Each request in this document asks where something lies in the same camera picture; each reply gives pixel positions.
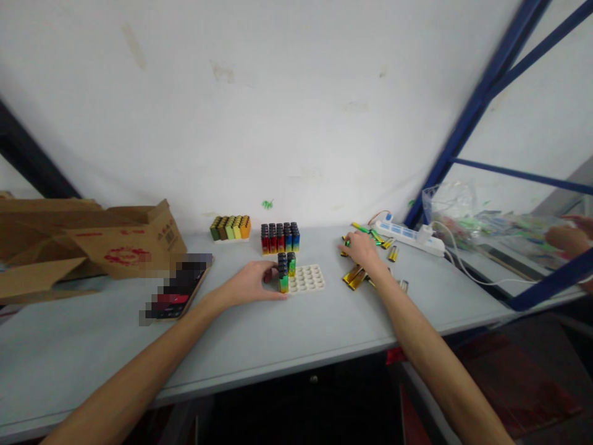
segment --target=cardboard box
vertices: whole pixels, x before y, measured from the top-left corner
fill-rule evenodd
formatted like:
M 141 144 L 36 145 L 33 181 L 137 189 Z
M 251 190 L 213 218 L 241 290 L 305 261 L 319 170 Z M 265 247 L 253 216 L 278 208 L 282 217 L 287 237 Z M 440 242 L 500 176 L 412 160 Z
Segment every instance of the cardboard box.
M 94 294 L 95 290 L 56 290 L 52 286 L 86 258 L 20 266 L 0 273 L 0 305 L 29 304 Z
M 93 200 L 0 200 L 0 263 L 9 266 L 0 273 L 0 305 L 90 294 L 52 286 L 142 276 L 185 252 L 166 200 L 107 210 Z
M 149 276 L 150 271 L 170 270 L 175 267 L 172 258 L 187 253 L 167 200 L 156 206 L 112 207 L 106 213 L 132 223 L 66 233 L 111 278 Z

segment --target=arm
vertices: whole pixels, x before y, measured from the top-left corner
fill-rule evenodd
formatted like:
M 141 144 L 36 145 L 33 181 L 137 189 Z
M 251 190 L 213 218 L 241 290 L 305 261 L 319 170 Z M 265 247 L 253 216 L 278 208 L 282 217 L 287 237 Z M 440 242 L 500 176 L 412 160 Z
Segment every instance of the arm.
M 119 444 L 208 326 L 227 308 L 256 300 L 285 300 L 264 290 L 275 263 L 254 261 L 210 292 L 72 412 L 43 444 Z
M 513 444 L 502 422 L 445 341 L 402 291 L 367 235 L 350 233 L 349 254 L 371 276 L 406 356 L 466 444 Z
M 588 251 L 589 239 L 591 238 L 591 231 L 593 227 L 589 227 L 589 230 L 585 230 L 588 225 L 593 226 L 593 219 L 586 218 L 585 216 L 576 222 L 578 229 L 569 226 L 556 226 L 552 227 L 545 234 L 545 240 L 549 245 L 554 246 L 563 250 L 568 259 L 573 260 L 577 256 Z M 581 287 L 586 290 L 590 295 L 593 295 L 593 279 L 581 284 Z

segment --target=blue metal shelf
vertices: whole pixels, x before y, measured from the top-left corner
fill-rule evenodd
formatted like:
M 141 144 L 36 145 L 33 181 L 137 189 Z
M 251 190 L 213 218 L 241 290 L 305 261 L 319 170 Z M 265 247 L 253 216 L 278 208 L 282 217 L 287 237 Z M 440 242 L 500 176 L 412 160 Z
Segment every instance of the blue metal shelf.
M 415 227 L 423 216 L 422 190 L 443 182 L 455 163 L 593 195 L 593 187 L 586 185 L 459 158 L 459 154 L 490 102 L 593 13 L 593 0 L 586 0 L 529 54 L 513 66 L 550 3 L 551 0 L 524 0 L 520 5 L 505 36 L 490 60 L 480 83 L 471 95 L 432 171 L 428 175 L 420 193 L 418 193 L 414 205 L 408 212 L 405 219 L 405 224 L 408 227 Z M 575 258 L 541 280 L 541 282 L 515 297 L 511 307 L 519 311 L 527 310 L 567 287 L 573 286 L 586 278 L 591 272 L 593 272 L 593 249 Z

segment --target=white power strip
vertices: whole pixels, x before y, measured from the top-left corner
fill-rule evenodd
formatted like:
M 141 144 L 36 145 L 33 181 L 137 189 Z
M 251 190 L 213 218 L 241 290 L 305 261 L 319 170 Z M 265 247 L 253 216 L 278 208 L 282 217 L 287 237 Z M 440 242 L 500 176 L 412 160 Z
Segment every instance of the white power strip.
M 445 256 L 445 243 L 434 237 L 428 238 L 424 243 L 418 241 L 418 232 L 407 227 L 398 226 L 390 221 L 377 221 L 373 225 L 381 235 L 395 238 L 396 241 L 416 247 L 434 256 Z

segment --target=person's hand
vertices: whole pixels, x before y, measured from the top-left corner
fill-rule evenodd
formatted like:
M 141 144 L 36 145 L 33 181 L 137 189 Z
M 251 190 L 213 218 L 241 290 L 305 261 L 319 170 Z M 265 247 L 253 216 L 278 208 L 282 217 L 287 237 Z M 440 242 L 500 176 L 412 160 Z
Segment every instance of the person's hand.
M 549 245 L 564 250 L 568 256 L 579 256 L 589 249 L 587 234 L 569 226 L 552 227 L 545 234 Z
M 261 284 L 262 281 L 267 283 L 272 279 L 272 271 L 277 267 L 278 264 L 273 261 L 250 261 L 233 278 L 206 297 L 222 305 L 223 309 L 254 301 L 286 300 L 286 294 L 266 290 Z
M 385 266 L 385 263 L 379 258 L 375 241 L 367 234 L 361 231 L 356 231 L 355 233 L 350 232 L 346 235 L 346 241 L 350 241 L 349 247 L 340 244 L 338 248 L 352 257 L 367 272 L 370 273 L 371 270 L 377 267 Z
M 583 215 L 566 215 L 562 218 L 575 223 L 580 230 L 585 232 L 589 239 L 593 240 L 593 218 Z

